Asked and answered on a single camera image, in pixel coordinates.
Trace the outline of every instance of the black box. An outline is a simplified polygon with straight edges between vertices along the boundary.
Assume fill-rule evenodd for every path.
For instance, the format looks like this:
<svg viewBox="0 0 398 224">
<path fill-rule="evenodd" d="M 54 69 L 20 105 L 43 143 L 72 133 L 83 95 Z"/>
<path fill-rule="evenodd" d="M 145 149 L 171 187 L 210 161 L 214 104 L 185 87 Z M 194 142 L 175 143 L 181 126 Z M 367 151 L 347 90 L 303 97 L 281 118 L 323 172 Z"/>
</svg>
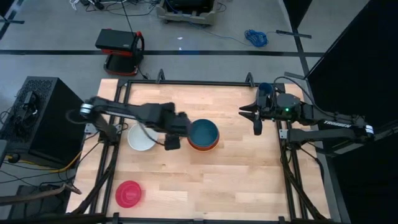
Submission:
<svg viewBox="0 0 398 224">
<path fill-rule="evenodd" d="M 101 29 L 95 47 L 99 49 L 132 52 L 136 33 L 127 31 Z"/>
<path fill-rule="evenodd" d="M 84 124 L 67 121 L 65 113 L 79 110 L 83 101 L 59 78 L 27 77 L 11 114 L 18 113 L 30 91 L 37 96 L 38 115 L 24 126 L 23 135 L 17 134 L 16 116 L 8 116 L 0 139 L 8 141 L 7 154 L 42 166 L 65 167 L 80 152 L 85 129 Z"/>
</svg>

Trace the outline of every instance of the black computer case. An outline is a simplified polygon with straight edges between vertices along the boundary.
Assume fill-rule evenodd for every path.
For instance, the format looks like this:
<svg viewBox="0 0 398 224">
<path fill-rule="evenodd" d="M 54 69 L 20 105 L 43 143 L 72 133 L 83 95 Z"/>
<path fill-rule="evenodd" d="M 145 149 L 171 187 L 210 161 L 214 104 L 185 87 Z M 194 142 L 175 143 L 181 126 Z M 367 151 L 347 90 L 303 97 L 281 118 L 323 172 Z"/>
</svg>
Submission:
<svg viewBox="0 0 398 224">
<path fill-rule="evenodd" d="M 19 110 L 28 92 L 37 96 L 38 115 L 25 130 L 16 134 L 13 114 Z M 27 77 L 0 131 L 0 139 L 8 141 L 7 154 L 43 166 L 65 167 L 80 151 L 84 124 L 67 121 L 68 110 L 79 110 L 83 101 L 54 77 Z"/>
</svg>

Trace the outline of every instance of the concrete floor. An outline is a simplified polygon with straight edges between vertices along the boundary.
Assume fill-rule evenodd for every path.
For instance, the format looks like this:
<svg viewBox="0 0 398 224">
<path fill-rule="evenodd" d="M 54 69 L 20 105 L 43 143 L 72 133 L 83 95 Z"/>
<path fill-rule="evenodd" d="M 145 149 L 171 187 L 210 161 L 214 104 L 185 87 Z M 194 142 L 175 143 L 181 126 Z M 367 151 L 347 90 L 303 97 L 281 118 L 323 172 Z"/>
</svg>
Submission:
<svg viewBox="0 0 398 224">
<path fill-rule="evenodd" d="M 227 6 L 217 15 L 216 24 L 206 30 L 218 35 L 234 37 L 244 43 L 244 31 L 262 32 L 291 30 L 286 20 L 282 0 L 221 0 Z M 312 39 L 301 38 L 305 52 L 325 52 L 364 7 L 367 0 L 314 0 L 298 31 L 310 34 Z M 148 4 L 128 5 L 128 14 L 148 12 Z M 0 40 L 0 50 L 96 50 L 95 40 L 100 29 L 129 30 L 126 18 L 109 12 L 77 11 L 67 0 L 25 0 L 17 10 L 15 19 L 25 24 L 11 24 Z M 130 17 L 133 30 L 143 33 L 146 50 L 260 50 L 297 52 L 292 36 L 268 34 L 269 44 L 262 48 L 246 46 L 231 39 L 223 39 L 183 22 L 164 24 L 153 10 L 148 16 Z M 96 94 L 102 78 L 117 78 L 102 69 L 104 55 L 0 55 L 0 111 L 12 105 L 18 89 L 26 76 L 60 77 L 79 97 Z M 307 57 L 311 69 L 319 58 Z M 142 62 L 144 73 L 152 78 L 159 69 L 171 80 L 244 81 L 251 72 L 256 82 L 272 82 L 284 72 L 303 75 L 298 57 L 250 55 L 147 55 Z M 18 177 L 35 175 L 38 171 L 3 166 L 2 170 Z M 0 173 L 0 180 L 11 180 Z M 38 185 L 43 181 L 59 180 L 57 175 L 41 179 L 28 179 Z M 0 195 L 14 195 L 18 185 L 13 182 L 1 185 Z M 332 218 L 338 219 L 333 201 L 333 189 L 325 181 L 326 194 Z M 0 218 L 7 218 L 9 207 L 0 207 Z"/>
</svg>

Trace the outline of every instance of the black metal frame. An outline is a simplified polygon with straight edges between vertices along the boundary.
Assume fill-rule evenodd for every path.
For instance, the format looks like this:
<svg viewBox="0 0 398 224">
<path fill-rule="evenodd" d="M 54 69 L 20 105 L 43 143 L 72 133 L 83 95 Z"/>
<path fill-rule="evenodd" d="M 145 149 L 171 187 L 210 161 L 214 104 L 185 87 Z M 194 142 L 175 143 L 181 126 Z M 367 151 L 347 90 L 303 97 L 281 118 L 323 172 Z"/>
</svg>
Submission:
<svg viewBox="0 0 398 224">
<path fill-rule="evenodd" d="M 18 0 L 16 2 L 16 5 L 17 6 L 21 6 L 21 4 L 23 2 L 24 2 L 24 0 Z M 4 25 L 0 29 L 0 40 L 2 39 L 4 34 L 6 33 L 6 31 L 7 31 L 7 29 L 8 29 L 10 24 L 24 24 L 25 23 L 25 21 L 15 21 L 15 20 L 13 20 L 16 14 L 17 14 L 17 11 L 12 10 L 12 12 L 10 13 L 8 18 L 6 18 L 6 15 L 1 16 L 3 19 L 0 19 L 0 23 L 4 23 Z"/>
<path fill-rule="evenodd" d="M 245 82 L 202 82 L 202 81 L 166 80 L 163 70 L 160 70 L 156 80 L 119 80 L 114 100 L 119 101 L 120 94 L 121 94 L 121 88 L 124 85 L 126 85 L 126 92 L 124 95 L 123 102 L 127 103 L 128 99 L 129 99 L 129 95 L 130 95 L 131 85 L 135 84 L 135 83 L 138 83 L 138 84 L 165 84 L 165 85 L 247 86 L 247 87 L 255 87 L 255 86 L 259 85 L 259 83 L 254 82 L 253 76 L 251 75 L 251 73 L 248 73 Z M 276 85 L 277 85 L 277 88 L 279 88 L 283 91 L 285 90 L 285 86 L 283 83 L 277 83 Z M 114 122 L 114 116 L 111 116 L 110 121 L 112 123 Z M 124 119 L 121 118 L 119 121 L 119 124 L 122 124 L 123 122 L 124 122 Z M 277 130 L 282 129 L 282 123 L 280 121 L 277 121 L 276 123 L 277 123 Z M 290 123 L 287 123 L 287 128 L 288 129 L 291 128 Z M 279 145 L 280 145 L 280 151 L 281 151 L 282 165 L 288 164 L 287 156 L 285 153 L 287 148 L 286 148 L 284 142 L 282 142 L 282 140 L 279 140 Z M 104 146 L 104 149 L 103 149 L 103 152 L 101 155 L 101 162 L 98 167 L 96 183 L 104 171 L 106 156 L 109 151 L 108 147 L 109 147 L 108 145 Z M 116 167 L 118 152 L 119 152 L 119 143 L 117 143 L 117 145 L 115 145 L 115 147 L 114 147 L 110 166 Z M 292 163 L 293 163 L 293 167 L 294 167 L 295 178 L 297 179 L 299 186 L 302 187 L 300 167 L 299 167 L 299 162 L 297 159 L 296 151 L 292 151 Z M 110 195 L 111 195 L 111 187 L 112 187 L 112 183 L 113 183 L 113 175 L 114 175 L 114 169 L 112 171 L 112 174 L 109 176 L 109 179 L 107 181 L 106 188 L 105 188 L 105 196 L 104 196 L 102 209 L 101 209 L 101 214 L 103 214 L 103 215 L 107 214 L 109 199 L 110 199 Z M 285 171 L 284 171 L 284 175 L 285 175 L 286 195 L 287 195 L 287 201 L 288 201 L 288 206 L 289 206 L 289 215 L 290 215 L 290 220 L 291 220 L 290 223 L 333 223 L 333 222 L 329 222 L 327 220 L 309 220 L 308 214 L 307 214 L 307 208 L 304 205 L 304 202 L 302 199 L 300 199 L 300 212 L 301 212 L 302 219 L 297 218 L 296 212 L 295 212 L 295 207 L 294 207 L 294 198 L 293 198 L 291 182 L 287 178 L 287 174 Z M 98 203 L 98 196 L 96 196 L 93 203 L 91 204 L 90 214 L 96 213 L 97 203 Z M 284 217 L 279 217 L 279 221 L 194 220 L 194 219 L 171 219 L 171 218 L 126 218 L 126 217 L 120 218 L 119 213 L 114 213 L 113 217 L 106 217 L 106 219 L 103 221 L 104 222 L 113 222 L 113 223 L 192 223 L 192 224 L 196 224 L 196 223 L 197 224 L 205 224 L 205 223 L 206 224 L 207 223 L 213 223 L 213 224 L 288 223 L 288 222 L 285 222 Z"/>
<path fill-rule="evenodd" d="M 23 2 L 24 2 L 24 0 L 17 0 L 17 5 L 20 6 Z M 12 11 L 10 16 L 7 19 L 12 20 L 15 17 L 16 13 L 17 13 L 17 11 Z M 7 23 L 1 28 L 0 40 L 2 39 L 3 35 L 7 31 L 9 24 L 10 23 Z M 297 27 L 296 28 L 293 27 L 292 30 L 293 30 L 294 34 L 298 34 Z M 295 43 L 297 46 L 297 52 L 268 52 L 268 51 L 257 51 L 257 50 L 216 50 L 216 51 L 213 51 L 213 50 L 199 50 L 199 51 L 197 51 L 197 50 L 182 50 L 182 51 L 178 51 L 178 50 L 149 50 L 149 51 L 146 51 L 145 54 L 146 55 L 258 55 L 258 56 L 274 56 L 274 57 L 299 57 L 300 62 L 302 64 L 303 73 L 305 75 L 305 78 L 307 78 L 308 75 L 310 74 L 310 72 L 308 69 L 306 57 L 322 57 L 323 52 L 304 52 L 300 38 L 295 36 L 294 39 L 295 39 Z M 98 50 L 0 50 L 0 54 L 3 54 L 3 55 L 102 55 L 101 51 L 98 51 Z M 303 76 L 300 76 L 300 75 L 296 75 L 296 77 L 294 77 L 294 78 L 304 79 Z M 151 84 L 154 83 L 154 81 L 150 81 L 150 80 L 132 80 L 132 81 L 133 82 L 131 82 L 131 84 L 132 83 L 151 83 Z M 176 84 L 176 85 L 183 84 L 183 85 L 249 86 L 248 83 L 233 83 L 233 82 L 195 82 L 195 81 L 194 82 L 185 82 L 185 81 L 160 80 L 160 83 L 161 84 Z M 118 100 L 120 97 L 121 87 L 122 87 L 121 85 L 120 86 L 118 85 L 119 93 L 118 93 L 118 91 L 116 92 L 116 96 L 118 96 L 118 97 L 116 99 L 116 96 L 115 96 L 115 100 Z M 112 121 L 112 123 L 114 123 L 114 118 L 112 118 L 112 116 L 111 116 L 110 121 Z M 106 156 L 108 155 L 108 152 L 109 152 L 109 146 L 104 146 L 103 152 L 101 155 L 101 160 L 100 160 L 101 164 L 105 164 Z M 294 162 L 294 160 L 295 160 L 294 153 L 292 154 L 292 160 L 293 160 L 293 163 L 295 163 Z M 297 176 L 297 174 L 299 174 L 299 167 L 298 166 L 297 166 L 297 168 L 294 167 L 294 169 L 295 169 L 296 178 L 300 179 L 299 176 Z M 102 166 L 102 167 L 100 166 L 98 169 L 96 181 L 98 181 L 98 179 L 101 176 L 101 174 L 103 173 L 103 171 L 104 171 L 104 166 Z M 98 198 L 96 197 L 90 207 L 91 213 L 95 213 L 95 207 L 96 207 L 97 203 L 98 203 Z"/>
</svg>

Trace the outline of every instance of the wooden table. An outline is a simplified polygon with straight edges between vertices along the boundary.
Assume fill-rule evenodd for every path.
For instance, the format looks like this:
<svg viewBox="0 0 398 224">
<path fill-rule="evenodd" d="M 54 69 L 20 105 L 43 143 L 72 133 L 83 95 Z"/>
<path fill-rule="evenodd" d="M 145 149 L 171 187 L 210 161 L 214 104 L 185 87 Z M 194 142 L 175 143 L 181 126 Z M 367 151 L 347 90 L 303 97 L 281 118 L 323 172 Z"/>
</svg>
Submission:
<svg viewBox="0 0 398 224">
<path fill-rule="evenodd" d="M 98 96 L 113 100 L 117 82 L 102 80 Z M 286 84 L 285 89 L 303 98 L 297 86 Z M 220 131 L 220 141 L 210 152 L 192 149 L 186 139 L 182 140 L 179 150 L 165 151 L 156 145 L 149 151 L 139 152 L 129 147 L 127 131 L 123 132 L 107 217 L 119 212 L 121 217 L 136 218 L 277 220 L 278 216 L 284 216 L 289 219 L 275 123 L 263 122 L 262 135 L 255 136 L 252 122 L 238 115 L 240 106 L 254 101 L 255 92 L 256 88 L 238 86 L 133 83 L 130 104 L 173 101 L 177 111 L 185 111 L 191 121 L 212 120 Z M 130 127 L 135 123 L 130 119 L 125 122 Z M 303 128 L 296 123 L 293 126 Z M 96 142 L 97 138 L 87 140 L 83 155 Z M 312 146 L 304 148 L 316 156 Z M 93 188 L 100 157 L 101 145 L 80 164 L 75 185 L 83 194 L 71 195 L 68 212 L 77 208 Z M 317 163 L 301 151 L 298 160 L 304 191 L 319 211 L 329 217 Z M 114 198 L 117 187 L 126 180 L 138 182 L 144 190 L 142 200 L 133 208 L 120 207 Z M 98 212 L 104 189 L 99 194 Z M 300 217 L 295 190 L 294 197 Z"/>
</svg>

